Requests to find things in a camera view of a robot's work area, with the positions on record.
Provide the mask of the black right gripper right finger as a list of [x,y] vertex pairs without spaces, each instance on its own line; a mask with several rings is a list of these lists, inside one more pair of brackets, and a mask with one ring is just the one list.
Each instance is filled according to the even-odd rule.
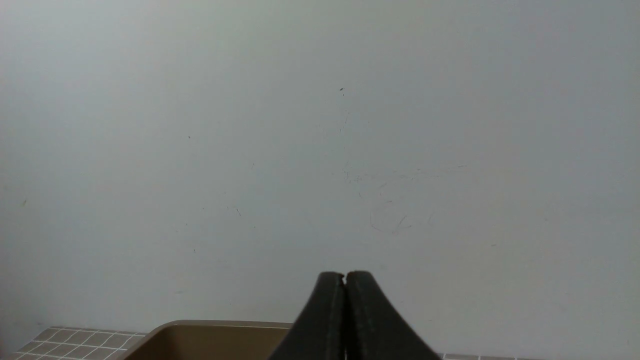
[[372,273],[346,276],[345,350],[348,360],[439,360],[394,308]]

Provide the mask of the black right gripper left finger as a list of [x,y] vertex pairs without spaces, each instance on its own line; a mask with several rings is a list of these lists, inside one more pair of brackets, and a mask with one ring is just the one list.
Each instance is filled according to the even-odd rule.
[[270,360],[343,360],[345,282],[338,272],[318,275],[306,305]]

